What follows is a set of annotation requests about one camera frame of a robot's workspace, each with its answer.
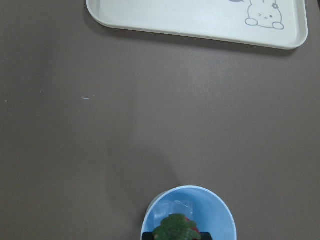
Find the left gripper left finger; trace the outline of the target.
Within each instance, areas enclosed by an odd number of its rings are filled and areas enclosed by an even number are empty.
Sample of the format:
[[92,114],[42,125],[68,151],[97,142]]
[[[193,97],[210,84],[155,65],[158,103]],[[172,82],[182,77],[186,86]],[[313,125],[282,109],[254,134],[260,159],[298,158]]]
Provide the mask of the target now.
[[152,232],[144,232],[142,234],[142,240],[154,240],[154,235]]

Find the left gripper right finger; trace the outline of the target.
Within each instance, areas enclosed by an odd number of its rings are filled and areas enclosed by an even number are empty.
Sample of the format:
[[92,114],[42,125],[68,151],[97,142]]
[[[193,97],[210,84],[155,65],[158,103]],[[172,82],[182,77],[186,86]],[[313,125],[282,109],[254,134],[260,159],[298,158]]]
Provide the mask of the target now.
[[201,232],[200,239],[201,240],[212,240],[212,236],[209,232]]

